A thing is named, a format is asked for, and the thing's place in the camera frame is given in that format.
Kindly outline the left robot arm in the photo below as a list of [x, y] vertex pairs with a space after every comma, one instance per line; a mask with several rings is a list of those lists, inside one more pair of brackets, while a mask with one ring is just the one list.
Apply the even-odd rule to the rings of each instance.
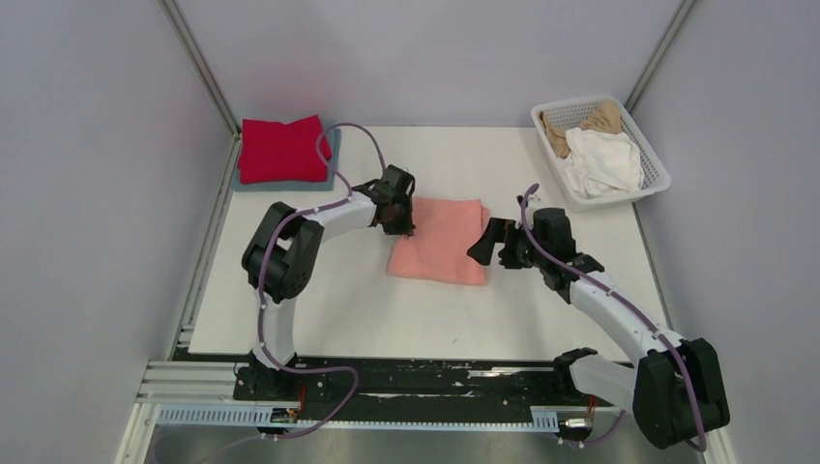
[[346, 380], [366, 393], [420, 392], [424, 373], [418, 362], [304, 357], [298, 355], [294, 342], [297, 299], [310, 283], [321, 246], [366, 228], [381, 228], [388, 236], [410, 236], [415, 229], [415, 184], [409, 172], [389, 165], [379, 178], [350, 188], [333, 203], [298, 210], [277, 202], [268, 208], [241, 258], [260, 306], [249, 364], [236, 377], [236, 399], [294, 399], [310, 388], [309, 375], [317, 379], [319, 396]]

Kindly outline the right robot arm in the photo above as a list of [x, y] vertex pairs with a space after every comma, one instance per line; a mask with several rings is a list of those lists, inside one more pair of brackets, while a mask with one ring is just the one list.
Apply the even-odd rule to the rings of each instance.
[[577, 250], [560, 208], [521, 220], [493, 217], [467, 254], [482, 266], [498, 258], [505, 269], [536, 269], [544, 285], [592, 319], [627, 355], [613, 362], [590, 348], [555, 359], [558, 399], [587, 394], [632, 415], [644, 437], [664, 450], [702, 448], [707, 433], [731, 421], [718, 353], [703, 338], [688, 340], [651, 319], [615, 284], [593, 256]]

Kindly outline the salmon pink t shirt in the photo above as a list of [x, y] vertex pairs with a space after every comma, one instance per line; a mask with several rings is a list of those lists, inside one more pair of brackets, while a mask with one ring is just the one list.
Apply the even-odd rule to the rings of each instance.
[[413, 200], [415, 230], [399, 239], [387, 265], [395, 277], [485, 286], [486, 270], [467, 254], [482, 236], [490, 211], [479, 199]]

